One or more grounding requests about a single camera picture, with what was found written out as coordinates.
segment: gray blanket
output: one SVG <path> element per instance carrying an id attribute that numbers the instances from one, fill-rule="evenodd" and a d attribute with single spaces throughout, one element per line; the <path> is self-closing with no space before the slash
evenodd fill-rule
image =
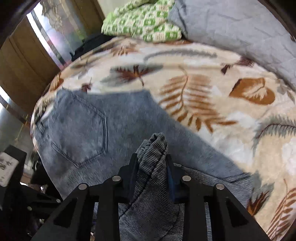
<path id="1" fill-rule="evenodd" d="M 257 0 L 176 0 L 168 18 L 187 39 L 251 58 L 296 90 L 296 43 Z"/>

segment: back pocket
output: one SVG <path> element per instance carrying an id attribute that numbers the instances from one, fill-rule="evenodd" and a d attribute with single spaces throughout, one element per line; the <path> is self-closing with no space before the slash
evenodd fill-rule
<path id="1" fill-rule="evenodd" d="M 50 129 L 52 147 L 77 167 L 106 150 L 106 117 L 79 96 L 54 107 Z"/>

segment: metal screw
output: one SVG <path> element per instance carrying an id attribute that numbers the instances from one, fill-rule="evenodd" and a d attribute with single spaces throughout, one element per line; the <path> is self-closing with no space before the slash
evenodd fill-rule
<path id="1" fill-rule="evenodd" d="M 80 190 L 85 190 L 85 189 L 87 188 L 87 185 L 84 184 L 84 183 L 82 183 L 82 184 L 80 184 L 80 185 L 78 186 L 78 188 L 79 188 Z"/>
<path id="2" fill-rule="evenodd" d="M 121 180 L 121 177 L 120 176 L 114 176 L 114 177 L 112 177 L 112 180 L 114 182 L 119 182 Z"/>
<path id="3" fill-rule="evenodd" d="M 182 176 L 182 179 L 183 179 L 183 181 L 185 181 L 185 182 L 189 182 L 189 181 L 191 180 L 191 177 L 185 175 L 185 176 Z"/>
<path id="4" fill-rule="evenodd" d="M 218 183 L 218 184 L 216 185 L 216 188 L 219 189 L 219 190 L 223 190 L 223 189 L 224 189 L 224 185 L 221 184 L 221 183 Z"/>

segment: black device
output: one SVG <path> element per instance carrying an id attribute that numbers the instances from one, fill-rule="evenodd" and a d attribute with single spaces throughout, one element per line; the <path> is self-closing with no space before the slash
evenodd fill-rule
<path id="1" fill-rule="evenodd" d="M 175 204 L 185 204 L 183 241 L 206 241 L 208 232 L 211 232 L 213 241 L 270 240 L 223 184 L 217 183 L 212 187 L 199 183 L 174 166 L 170 155 L 166 156 L 166 165 L 170 198 Z M 134 153 L 129 165 L 121 167 L 118 175 L 95 186 L 82 183 L 61 203 L 22 186 L 18 190 L 24 196 L 22 209 L 26 211 L 22 215 L 30 212 L 46 220 L 31 240 L 89 241 L 94 204 L 98 202 L 96 240 L 120 241 L 118 203 L 131 201 L 138 168 L 137 154 Z M 15 190 L 7 189 L 6 195 Z M 207 228 L 205 203 L 210 211 L 211 230 Z"/>

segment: pocket stitching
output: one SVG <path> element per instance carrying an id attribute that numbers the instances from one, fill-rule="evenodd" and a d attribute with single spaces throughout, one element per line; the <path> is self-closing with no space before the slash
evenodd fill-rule
<path id="1" fill-rule="evenodd" d="M 82 163 L 77 163 L 75 162 L 72 158 L 70 158 L 66 153 L 64 153 L 64 151 L 62 151 L 53 141 L 51 141 L 51 145 L 52 147 L 59 153 L 61 154 L 64 158 L 66 158 L 69 162 L 71 162 L 74 166 L 76 167 L 82 167 L 86 164 L 91 163 L 96 157 L 98 157 L 101 154 L 106 153 L 106 147 L 107 147 L 107 125 L 106 125 L 106 117 L 105 115 L 99 111 L 96 107 L 94 107 L 93 105 L 91 105 L 90 103 L 88 103 L 86 100 L 84 100 L 83 98 L 80 98 L 77 95 L 73 95 L 73 100 L 80 102 L 81 104 L 83 104 L 84 106 L 88 107 L 89 109 L 91 109 L 92 111 L 94 111 L 101 119 L 102 119 L 102 124 L 103 124 L 103 143 L 102 143 L 102 149 L 100 152 L 98 152 L 98 154 L 96 154 L 95 156 L 92 156 L 90 158 L 88 158 L 87 160 L 85 160 Z"/>

